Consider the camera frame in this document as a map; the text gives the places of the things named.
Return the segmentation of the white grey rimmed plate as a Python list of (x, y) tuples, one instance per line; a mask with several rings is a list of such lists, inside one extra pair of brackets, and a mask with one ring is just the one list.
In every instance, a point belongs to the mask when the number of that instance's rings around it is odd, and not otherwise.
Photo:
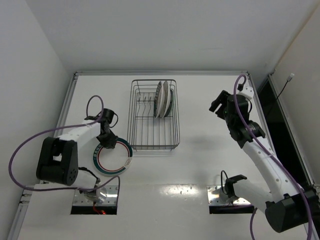
[(168, 81), (164, 81), (161, 88), (161, 98), (163, 99), (161, 108), (159, 109), (159, 117), (162, 119), (165, 116), (167, 110), (167, 105), (170, 102), (169, 98), (169, 84)]

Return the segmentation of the small blue patterned plate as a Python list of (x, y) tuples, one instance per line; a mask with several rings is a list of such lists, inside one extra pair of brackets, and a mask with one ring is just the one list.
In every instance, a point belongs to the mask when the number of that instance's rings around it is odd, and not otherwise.
[(172, 89), (170, 89), (170, 102), (169, 102), (169, 106), (165, 112), (164, 117), (168, 117), (170, 115), (170, 112), (171, 112), (172, 106), (173, 106), (173, 101), (174, 101), (174, 91)]

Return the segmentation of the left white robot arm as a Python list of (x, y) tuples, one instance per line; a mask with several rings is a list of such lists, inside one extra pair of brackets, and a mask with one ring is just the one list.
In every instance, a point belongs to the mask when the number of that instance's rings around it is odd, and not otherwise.
[(106, 149), (115, 148), (118, 137), (110, 129), (115, 115), (113, 110), (104, 108), (99, 115), (87, 116), (80, 126), (69, 132), (58, 137), (45, 138), (36, 177), (82, 192), (96, 191), (97, 178), (79, 167), (79, 150), (94, 138)]

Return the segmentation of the green red rimmed plate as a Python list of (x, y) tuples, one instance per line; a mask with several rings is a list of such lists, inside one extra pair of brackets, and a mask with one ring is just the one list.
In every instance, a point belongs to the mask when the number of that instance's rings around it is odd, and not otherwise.
[(162, 82), (159, 81), (157, 84), (157, 88), (155, 91), (155, 95), (154, 95), (154, 108), (153, 108), (153, 117), (157, 118), (157, 114), (158, 114), (158, 100), (159, 100), (159, 95), (160, 95), (160, 91), (162, 88)]
[(126, 140), (118, 138), (115, 148), (105, 148), (100, 143), (94, 149), (92, 161), (96, 170), (104, 176), (118, 176), (131, 165), (133, 150)]

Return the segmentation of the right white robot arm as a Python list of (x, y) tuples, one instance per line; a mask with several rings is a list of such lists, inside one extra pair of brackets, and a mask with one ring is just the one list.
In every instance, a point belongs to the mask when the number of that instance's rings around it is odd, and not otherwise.
[(223, 90), (211, 103), (210, 112), (225, 120), (230, 136), (251, 158), (267, 183), (268, 191), (253, 184), (242, 174), (225, 180), (220, 199), (225, 203), (244, 198), (264, 213), (277, 233), (303, 224), (312, 224), (310, 204), (318, 201), (313, 189), (303, 190), (286, 173), (271, 151), (268, 140), (258, 123), (249, 119), (247, 99)]

